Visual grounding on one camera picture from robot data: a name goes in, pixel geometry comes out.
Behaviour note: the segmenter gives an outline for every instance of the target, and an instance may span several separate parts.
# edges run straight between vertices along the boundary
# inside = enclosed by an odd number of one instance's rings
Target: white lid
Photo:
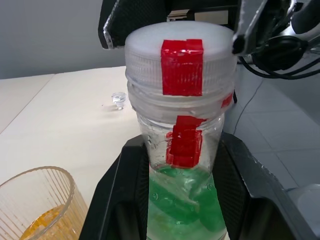
[[[162,92],[161,49],[164,40],[201,39],[203,46],[203,94],[229,91],[236,69],[232,55],[233,32],[223,26],[197,21],[162,22],[140,28],[125,41],[126,76],[145,91]]]

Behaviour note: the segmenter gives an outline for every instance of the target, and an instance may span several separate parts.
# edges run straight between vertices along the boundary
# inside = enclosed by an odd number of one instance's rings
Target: tiled floor
[[[238,74],[238,103],[226,113],[224,130],[235,132],[285,189],[320,184],[320,76],[304,79],[303,85],[302,80],[262,79],[241,65]]]

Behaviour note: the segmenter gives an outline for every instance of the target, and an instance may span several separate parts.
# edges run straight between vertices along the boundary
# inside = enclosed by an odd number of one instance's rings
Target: glass cup
[[[78,240],[87,211],[70,173],[34,168],[0,185],[0,239]]]

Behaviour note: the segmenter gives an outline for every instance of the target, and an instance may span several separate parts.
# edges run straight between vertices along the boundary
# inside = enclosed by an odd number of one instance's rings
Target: green liquid
[[[226,233],[212,174],[201,168],[151,170],[148,237],[219,240]]]

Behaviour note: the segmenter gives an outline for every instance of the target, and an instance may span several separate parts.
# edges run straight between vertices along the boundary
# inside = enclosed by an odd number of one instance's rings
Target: white wall
[[[0,79],[125,64],[98,38],[102,0],[0,0]]]

